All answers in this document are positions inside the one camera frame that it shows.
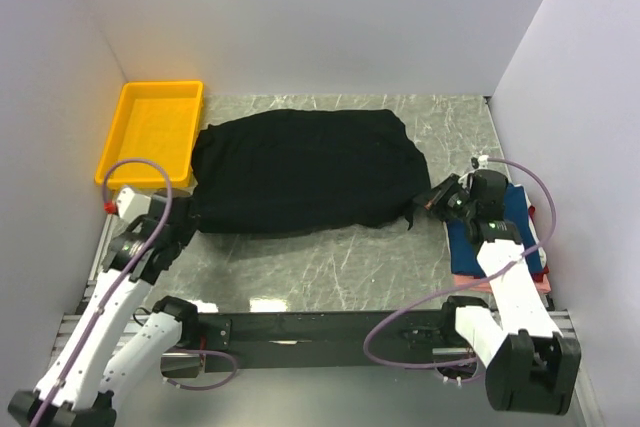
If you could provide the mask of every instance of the gray marble surface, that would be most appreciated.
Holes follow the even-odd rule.
[[[284,108],[392,110],[425,154],[433,185],[466,172],[472,155],[502,156],[480,96],[213,96],[201,126]],[[175,295],[201,311],[395,309],[451,287],[449,269],[443,226],[424,215],[412,230],[400,219],[380,229],[352,226],[288,238],[196,234],[145,305]]]

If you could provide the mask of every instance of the black cloth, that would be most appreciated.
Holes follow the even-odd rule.
[[[202,232],[378,227],[430,188],[424,156],[390,110],[276,110],[210,125],[191,164]]]

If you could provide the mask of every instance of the yellow tray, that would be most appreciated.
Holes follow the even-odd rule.
[[[199,81],[125,84],[98,164],[96,183],[102,184],[116,161],[144,157],[167,171],[173,187],[187,187],[203,88]],[[127,164],[115,171],[107,185],[117,190],[123,185],[152,189],[165,184],[154,168]]]

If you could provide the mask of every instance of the stack of folded clothes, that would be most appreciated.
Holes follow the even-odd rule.
[[[524,187],[521,185],[509,184],[504,197],[505,212],[504,217],[518,227],[525,248],[531,247],[538,242],[531,217],[535,211],[529,202]],[[455,220],[446,224],[446,232],[449,238],[449,250],[451,252],[451,273],[454,276],[455,285],[465,285],[475,279],[486,277],[476,257],[471,244],[464,235],[464,225],[461,221]],[[547,274],[547,256],[544,250],[527,256],[529,272],[541,293],[548,293],[551,290]],[[489,283],[473,287],[471,290],[480,292],[491,292]]]

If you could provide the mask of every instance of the black cable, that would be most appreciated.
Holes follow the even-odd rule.
[[[142,327],[144,324],[143,324],[142,322],[140,322],[140,321],[138,320],[138,318],[136,317],[136,313],[137,313],[139,310],[142,310],[142,311],[143,311],[145,314],[147,314],[147,315],[151,315],[151,311],[150,311],[149,309],[145,309],[144,307],[138,307],[138,308],[135,310],[135,312],[133,313],[133,320],[134,320],[134,322],[135,322],[136,324],[138,324],[140,327]]]

